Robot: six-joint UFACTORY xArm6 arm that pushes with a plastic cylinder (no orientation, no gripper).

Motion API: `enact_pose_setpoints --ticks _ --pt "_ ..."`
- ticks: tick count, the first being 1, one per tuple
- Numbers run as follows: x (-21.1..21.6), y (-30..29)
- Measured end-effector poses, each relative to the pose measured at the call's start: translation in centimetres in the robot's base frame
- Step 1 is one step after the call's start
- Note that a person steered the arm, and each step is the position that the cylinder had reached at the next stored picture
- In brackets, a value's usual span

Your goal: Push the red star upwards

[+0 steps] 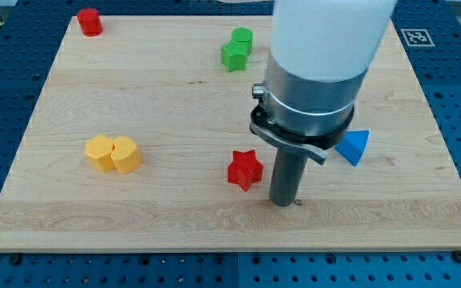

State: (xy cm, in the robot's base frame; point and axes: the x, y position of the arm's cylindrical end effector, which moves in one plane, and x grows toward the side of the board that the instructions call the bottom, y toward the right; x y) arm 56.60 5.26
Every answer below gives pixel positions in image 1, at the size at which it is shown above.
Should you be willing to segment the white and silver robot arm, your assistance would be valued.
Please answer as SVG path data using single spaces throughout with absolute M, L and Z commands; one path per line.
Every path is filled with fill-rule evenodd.
M 276 148 L 269 198 L 289 206 L 308 159 L 323 164 L 355 101 L 396 0 L 277 0 L 252 134 Z

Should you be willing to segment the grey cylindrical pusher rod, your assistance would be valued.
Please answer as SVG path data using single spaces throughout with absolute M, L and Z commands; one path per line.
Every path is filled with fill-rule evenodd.
M 277 149 L 269 190 L 270 200 L 276 206 L 294 203 L 306 164 L 306 156 Z

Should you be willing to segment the black flange with metal clamp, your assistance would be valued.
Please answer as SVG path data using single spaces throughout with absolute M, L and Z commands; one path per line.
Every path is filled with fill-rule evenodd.
M 355 108 L 352 108 L 345 122 L 330 133 L 320 136 L 304 136 L 291 133 L 274 124 L 267 112 L 257 105 L 251 111 L 250 131 L 281 152 L 305 156 L 322 165 L 327 160 L 326 150 L 343 139 L 354 113 Z

